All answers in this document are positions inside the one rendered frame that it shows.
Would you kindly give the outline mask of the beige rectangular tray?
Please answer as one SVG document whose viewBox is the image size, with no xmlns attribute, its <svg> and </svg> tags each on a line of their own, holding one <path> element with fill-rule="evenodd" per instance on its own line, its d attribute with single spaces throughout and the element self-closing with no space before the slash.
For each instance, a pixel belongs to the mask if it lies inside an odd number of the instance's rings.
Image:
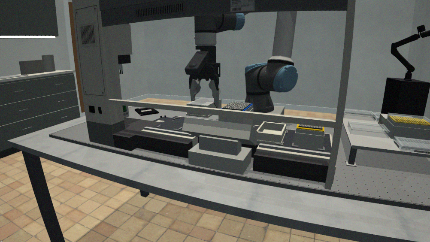
<svg viewBox="0 0 430 242">
<path fill-rule="evenodd" d="M 257 129 L 259 142 L 282 143 L 286 134 L 286 124 L 264 121 Z"/>
</svg>

